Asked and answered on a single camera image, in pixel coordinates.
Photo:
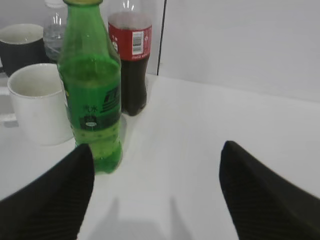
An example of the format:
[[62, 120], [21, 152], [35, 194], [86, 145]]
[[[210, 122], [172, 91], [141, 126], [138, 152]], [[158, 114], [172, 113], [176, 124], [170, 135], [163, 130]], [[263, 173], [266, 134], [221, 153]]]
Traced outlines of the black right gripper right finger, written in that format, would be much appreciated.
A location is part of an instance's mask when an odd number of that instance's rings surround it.
[[240, 240], [318, 240], [320, 199], [228, 140], [219, 183]]

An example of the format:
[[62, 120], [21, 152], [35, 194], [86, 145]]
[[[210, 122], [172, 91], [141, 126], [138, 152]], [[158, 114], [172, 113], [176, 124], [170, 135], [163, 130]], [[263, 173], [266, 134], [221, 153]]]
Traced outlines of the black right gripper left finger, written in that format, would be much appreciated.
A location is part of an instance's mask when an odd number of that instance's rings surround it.
[[39, 178], [0, 201], [2, 240], [75, 240], [92, 196], [95, 168], [78, 145]]

